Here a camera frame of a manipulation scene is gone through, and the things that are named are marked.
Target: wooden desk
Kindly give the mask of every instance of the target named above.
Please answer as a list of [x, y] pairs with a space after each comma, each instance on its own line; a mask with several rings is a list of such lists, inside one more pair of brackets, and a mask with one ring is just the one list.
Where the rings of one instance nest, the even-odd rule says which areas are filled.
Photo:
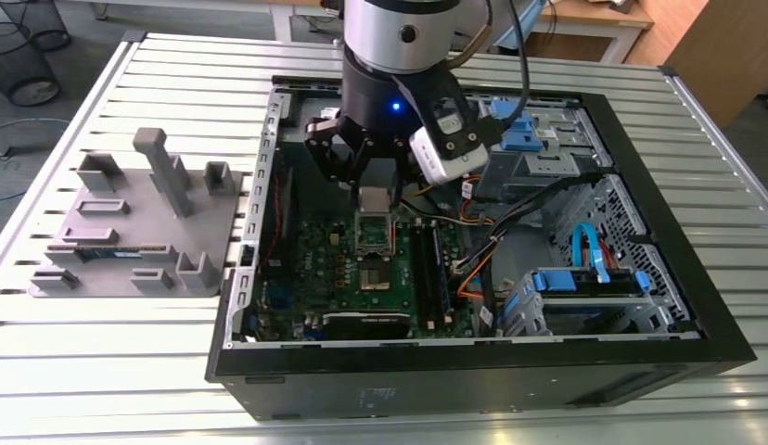
[[291, 18], [293, 16], [324, 16], [320, 0], [71, 0], [89, 2], [95, 18], [105, 20], [107, 4], [187, 7], [191, 9], [209, 9], [217, 11], [261, 12], [271, 16], [273, 21], [273, 40], [292, 42]]
[[654, 22], [639, 5], [628, 14], [620, 14], [607, 7], [608, 3], [588, 3], [586, 0], [562, 0], [556, 5], [556, 28], [552, 44], [542, 39], [551, 23], [551, 9], [543, 8], [534, 33], [527, 41], [527, 54], [538, 57], [571, 60], [600, 60], [622, 63], [642, 30]]

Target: green circuit board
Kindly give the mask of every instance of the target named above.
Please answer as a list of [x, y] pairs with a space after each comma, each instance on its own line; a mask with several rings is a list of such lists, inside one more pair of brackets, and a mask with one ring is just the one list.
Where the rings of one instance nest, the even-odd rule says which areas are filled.
[[[471, 337], [470, 305], [464, 301], [455, 302], [447, 318], [452, 321], [446, 325], [430, 326], [419, 320], [411, 249], [413, 221], [395, 223], [395, 254], [387, 257], [353, 255], [352, 224], [352, 219], [300, 222], [288, 259], [292, 276], [265, 283], [267, 297], [287, 300], [285, 304], [273, 304], [269, 312], [275, 338], [301, 340], [299, 324], [304, 317], [329, 312], [408, 314], [412, 338]], [[459, 234], [451, 224], [436, 227], [436, 233], [440, 255], [450, 264], [462, 255]], [[365, 236], [375, 234], [367, 230]]]

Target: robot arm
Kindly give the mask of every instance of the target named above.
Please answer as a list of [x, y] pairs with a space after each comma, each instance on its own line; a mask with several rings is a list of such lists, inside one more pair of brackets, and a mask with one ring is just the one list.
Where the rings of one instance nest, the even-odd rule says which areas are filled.
[[[498, 5], [510, 9], [503, 1]], [[474, 3], [345, 0], [341, 108], [335, 119], [307, 125], [305, 146], [324, 177], [345, 183], [353, 197], [371, 159], [395, 160], [396, 204], [404, 184], [420, 175], [430, 184], [448, 182], [483, 166], [487, 148], [500, 142], [508, 123], [480, 117], [451, 74], [490, 40], [488, 0], [476, 3], [483, 19], [475, 21], [486, 26], [470, 48], [447, 60], [459, 14]], [[345, 157], [332, 152], [335, 135], [348, 145]]]

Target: black case frame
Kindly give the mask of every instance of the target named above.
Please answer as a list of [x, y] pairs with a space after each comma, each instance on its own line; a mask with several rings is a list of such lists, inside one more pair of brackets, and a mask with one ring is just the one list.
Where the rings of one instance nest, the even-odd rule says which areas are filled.
[[[339, 81], [276, 79], [277, 83], [289, 86], [273, 93], [337, 95]], [[502, 88], [468, 90], [491, 95], [519, 94], [519, 90]], [[228, 295], [223, 294], [205, 378], [224, 385], [255, 419], [491, 413], [616, 405], [683, 378], [714, 375], [755, 360], [606, 97], [564, 91], [535, 91], [531, 95], [575, 98], [587, 110], [650, 241], [692, 315], [692, 321], [683, 323], [698, 330], [702, 338], [224, 350]]]

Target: metal table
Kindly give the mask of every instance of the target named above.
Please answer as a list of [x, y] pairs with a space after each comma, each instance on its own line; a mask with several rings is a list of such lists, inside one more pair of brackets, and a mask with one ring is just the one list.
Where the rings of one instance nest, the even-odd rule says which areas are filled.
[[[216, 299], [25, 294], [80, 187], [68, 169], [84, 153], [111, 152], [123, 168], [137, 166], [131, 137], [139, 126], [157, 126], [187, 168], [220, 159], [251, 172], [271, 75], [339, 75], [340, 55], [325, 45], [149, 34], [119, 45], [0, 235], [0, 439], [768, 443], [766, 191], [675, 78], [555, 60], [530, 67], [535, 88], [607, 95], [756, 362], [608, 409], [256, 424], [203, 380]], [[512, 87], [516, 69], [512, 58], [479, 56], [456, 75], [466, 84]]]

